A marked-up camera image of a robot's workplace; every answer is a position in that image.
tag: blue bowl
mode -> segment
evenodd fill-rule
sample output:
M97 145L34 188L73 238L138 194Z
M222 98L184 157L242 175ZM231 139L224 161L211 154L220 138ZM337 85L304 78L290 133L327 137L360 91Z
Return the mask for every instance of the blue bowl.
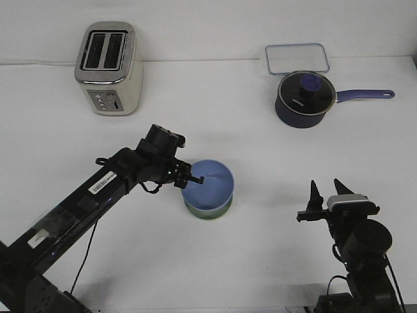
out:
M203 184L190 181L182 189L187 208L196 217L211 220L222 216L233 199L235 181L229 168L215 160L201 160L192 164L191 173L204 177Z

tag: toaster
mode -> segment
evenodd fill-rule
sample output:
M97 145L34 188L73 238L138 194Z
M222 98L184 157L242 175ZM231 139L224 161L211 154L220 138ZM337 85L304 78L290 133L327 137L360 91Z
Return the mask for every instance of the toaster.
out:
M125 22L98 22L88 27L74 75L94 112L128 115L135 111L143 63L134 28Z

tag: saucepan handle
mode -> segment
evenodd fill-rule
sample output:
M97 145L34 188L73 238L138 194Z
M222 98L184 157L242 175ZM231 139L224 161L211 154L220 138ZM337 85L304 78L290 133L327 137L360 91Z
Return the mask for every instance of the saucepan handle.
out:
M392 90L372 90L372 89L352 89L338 91L338 102L345 102L352 99L374 99L374 98L384 98L391 99L395 97L395 92Z

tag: lid knob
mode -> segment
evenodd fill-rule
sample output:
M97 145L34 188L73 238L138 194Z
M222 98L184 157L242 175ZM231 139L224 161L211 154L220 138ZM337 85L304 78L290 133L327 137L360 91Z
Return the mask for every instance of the lid knob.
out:
M301 77L301 86L307 91L318 91L321 88L320 77L316 74L305 74Z

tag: label sticker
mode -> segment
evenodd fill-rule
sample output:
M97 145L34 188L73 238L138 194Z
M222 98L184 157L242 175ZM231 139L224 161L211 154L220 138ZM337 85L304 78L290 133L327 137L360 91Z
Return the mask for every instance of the label sticker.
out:
M29 246L32 247L32 249L35 249L41 242L43 242L43 240L48 238L49 235L50 235L50 233L48 233L44 229L41 229L27 243L29 244Z
M98 194L100 190L104 188L108 183L110 183L114 178L116 178L116 173L113 173L112 171L109 171L101 180L99 180L97 183L95 183L93 186L89 188L89 192L92 194Z

